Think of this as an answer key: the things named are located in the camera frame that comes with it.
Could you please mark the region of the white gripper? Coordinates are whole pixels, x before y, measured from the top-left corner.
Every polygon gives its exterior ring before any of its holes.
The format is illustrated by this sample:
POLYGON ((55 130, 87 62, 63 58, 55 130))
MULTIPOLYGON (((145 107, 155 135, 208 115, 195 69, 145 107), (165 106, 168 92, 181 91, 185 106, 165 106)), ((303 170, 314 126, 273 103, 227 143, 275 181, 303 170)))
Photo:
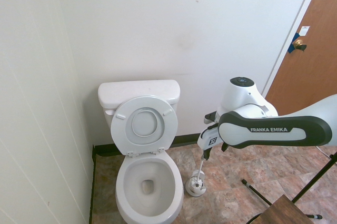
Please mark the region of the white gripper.
POLYGON ((218 124, 208 126, 197 140, 198 146, 203 150, 202 160, 208 160, 211 148, 221 143, 218 126, 218 124))

